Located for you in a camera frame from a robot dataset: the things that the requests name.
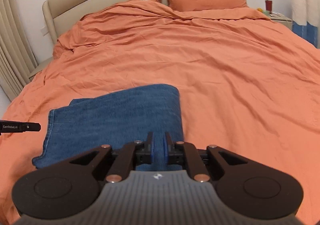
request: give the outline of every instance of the folded blue clothing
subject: folded blue clothing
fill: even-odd
[[[135,140],[145,141],[153,132],[154,162],[137,170],[179,170],[165,164],[164,133],[182,141],[182,122],[177,88],[155,84],[123,90],[94,99],[74,99],[69,106],[49,112],[47,135],[41,156],[32,163],[37,168],[109,144],[113,149]]]

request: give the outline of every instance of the white plush toy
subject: white plush toy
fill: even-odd
[[[319,5],[318,0],[307,0],[307,40],[318,46]]]
[[[298,36],[307,39],[307,2],[306,0],[291,0],[292,4],[292,31]]]

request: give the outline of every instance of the wall outlet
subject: wall outlet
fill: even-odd
[[[42,36],[45,36],[49,33],[47,26],[44,26],[40,31]]]

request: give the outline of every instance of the bed sheet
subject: bed sheet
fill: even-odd
[[[320,56],[286,27],[250,8],[176,12],[127,2],[83,17],[53,55],[4,115],[42,126],[0,138],[4,225],[19,217],[11,188],[34,170],[51,109],[154,83],[179,89],[187,142],[217,144],[289,173],[304,189],[297,216],[320,219]]]

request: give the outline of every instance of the curtain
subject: curtain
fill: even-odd
[[[37,65],[15,0],[0,0],[0,85],[11,101],[30,82],[28,75]]]

